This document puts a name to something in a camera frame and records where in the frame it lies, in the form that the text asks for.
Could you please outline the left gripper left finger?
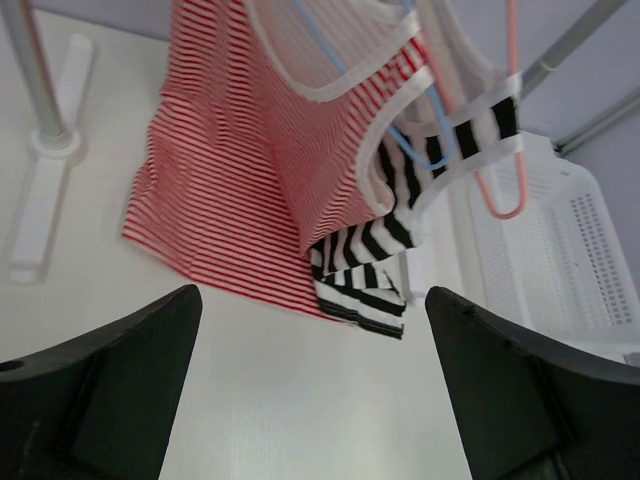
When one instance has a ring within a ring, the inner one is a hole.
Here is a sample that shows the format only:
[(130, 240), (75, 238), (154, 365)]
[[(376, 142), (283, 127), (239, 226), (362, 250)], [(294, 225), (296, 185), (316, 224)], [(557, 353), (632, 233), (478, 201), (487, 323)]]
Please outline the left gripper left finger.
[(156, 479), (202, 315), (194, 284), (1, 365), (4, 479)]

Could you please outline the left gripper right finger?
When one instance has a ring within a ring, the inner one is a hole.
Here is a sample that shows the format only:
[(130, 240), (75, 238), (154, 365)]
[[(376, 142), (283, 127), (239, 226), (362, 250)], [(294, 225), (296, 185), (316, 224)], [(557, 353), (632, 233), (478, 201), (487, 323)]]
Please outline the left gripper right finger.
[(638, 368), (443, 287), (425, 309), (473, 478), (638, 478)]

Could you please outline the black white striped tank top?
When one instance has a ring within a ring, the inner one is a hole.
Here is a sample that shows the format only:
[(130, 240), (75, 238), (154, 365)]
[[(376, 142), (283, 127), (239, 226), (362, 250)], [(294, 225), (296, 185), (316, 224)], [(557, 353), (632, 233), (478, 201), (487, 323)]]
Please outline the black white striped tank top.
[[(420, 246), (426, 236), (426, 210), (454, 181), (479, 170), (499, 212), (519, 203), (515, 152), (523, 150), (521, 134), (500, 133), (503, 113), (496, 105), (510, 97), (517, 104), (520, 73), (511, 78), (484, 58), (463, 32), (447, 1), (407, 1), (406, 12), (417, 15), (425, 43), (454, 102), (447, 114), (455, 146), (448, 165), (435, 171), (414, 163), (387, 131), (377, 147), (374, 165), (393, 204), (382, 216), (345, 227), (311, 248), (314, 287), (322, 313), (363, 330), (399, 339), (407, 300), (385, 268), (385, 261)], [(441, 159), (446, 143), (431, 101), (416, 96), (390, 124), (432, 163)]]

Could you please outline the pink wire hanger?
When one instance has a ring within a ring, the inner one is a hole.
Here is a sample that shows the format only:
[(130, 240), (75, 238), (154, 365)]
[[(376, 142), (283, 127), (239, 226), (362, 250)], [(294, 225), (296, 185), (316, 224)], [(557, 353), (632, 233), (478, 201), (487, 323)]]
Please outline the pink wire hanger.
[[(518, 57), (518, 22), (516, 1), (506, 2), (506, 15), (509, 73), (511, 78), (515, 78), (518, 77), (520, 73)], [(437, 65), (436, 56), (431, 52), (429, 48), (428, 41), (426, 43), (426, 46), (424, 47), (424, 53), (428, 57), (429, 68), (432, 72), (435, 82), (435, 98), (442, 103), (444, 111), (447, 114), (453, 114), (455, 110), (454, 102), (452, 101), (451, 95), (447, 90), (447, 83), (445, 82), (445, 78), (442, 75), (439, 66)], [(518, 135), (520, 131), (517, 125), (516, 100), (513, 97), (510, 97), (509, 100), (511, 104), (509, 108), (506, 107), (507, 100), (499, 102), (494, 108), (494, 112), (499, 114), (503, 113), (504, 115), (504, 121), (498, 120), (497, 126), (499, 127), (500, 133), (506, 132)], [(481, 190), (485, 205), (490, 215), (498, 220), (504, 221), (515, 218), (525, 209), (528, 202), (528, 183), (524, 153), (522, 150), (517, 150), (515, 152), (515, 164), (519, 187), (519, 203), (510, 212), (499, 212), (496, 209), (493, 197), (487, 183), (484, 180), (484, 177), (479, 170), (474, 172), (476, 183)]]

